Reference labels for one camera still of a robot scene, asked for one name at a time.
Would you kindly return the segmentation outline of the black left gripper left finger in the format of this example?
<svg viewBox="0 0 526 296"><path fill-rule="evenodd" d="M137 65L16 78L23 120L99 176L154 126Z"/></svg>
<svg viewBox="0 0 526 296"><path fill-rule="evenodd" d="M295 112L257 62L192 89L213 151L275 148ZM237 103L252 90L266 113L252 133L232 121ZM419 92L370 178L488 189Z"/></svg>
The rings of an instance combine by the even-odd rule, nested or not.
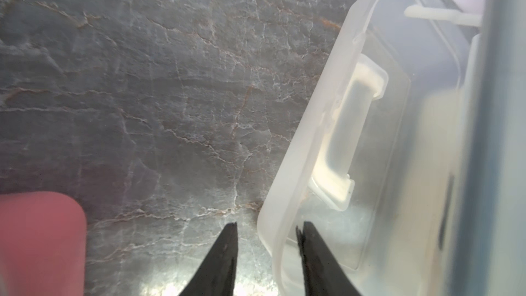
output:
<svg viewBox="0 0 526 296"><path fill-rule="evenodd" d="M237 223L228 223L179 295L233 296L237 259L238 227Z"/></svg>

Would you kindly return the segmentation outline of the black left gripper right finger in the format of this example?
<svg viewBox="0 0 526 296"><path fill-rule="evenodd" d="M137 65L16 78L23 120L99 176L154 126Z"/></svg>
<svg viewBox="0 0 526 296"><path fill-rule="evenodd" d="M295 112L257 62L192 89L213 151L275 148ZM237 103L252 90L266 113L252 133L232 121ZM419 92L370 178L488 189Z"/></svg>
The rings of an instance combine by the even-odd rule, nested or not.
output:
<svg viewBox="0 0 526 296"><path fill-rule="evenodd" d="M305 295L360 296L312 222L305 221L302 229L296 227L296 234Z"/></svg>

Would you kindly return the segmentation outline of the white toolbox with clear tray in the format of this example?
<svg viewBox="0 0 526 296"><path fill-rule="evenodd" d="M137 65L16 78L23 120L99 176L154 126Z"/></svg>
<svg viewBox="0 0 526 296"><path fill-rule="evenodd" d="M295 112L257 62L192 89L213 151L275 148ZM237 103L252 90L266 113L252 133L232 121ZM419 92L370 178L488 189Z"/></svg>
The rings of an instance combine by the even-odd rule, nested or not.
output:
<svg viewBox="0 0 526 296"><path fill-rule="evenodd" d="M312 222L360 295L525 294L525 0L356 0L258 217L280 295Z"/></svg>

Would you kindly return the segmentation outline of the pink toolbox with clear lid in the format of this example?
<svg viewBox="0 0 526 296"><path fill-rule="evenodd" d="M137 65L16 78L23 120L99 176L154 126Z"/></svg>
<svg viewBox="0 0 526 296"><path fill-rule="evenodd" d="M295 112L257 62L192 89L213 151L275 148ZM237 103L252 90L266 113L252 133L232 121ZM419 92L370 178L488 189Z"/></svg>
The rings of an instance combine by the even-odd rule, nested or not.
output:
<svg viewBox="0 0 526 296"><path fill-rule="evenodd" d="M1 196L1 294L83 295L87 220L73 198Z"/></svg>

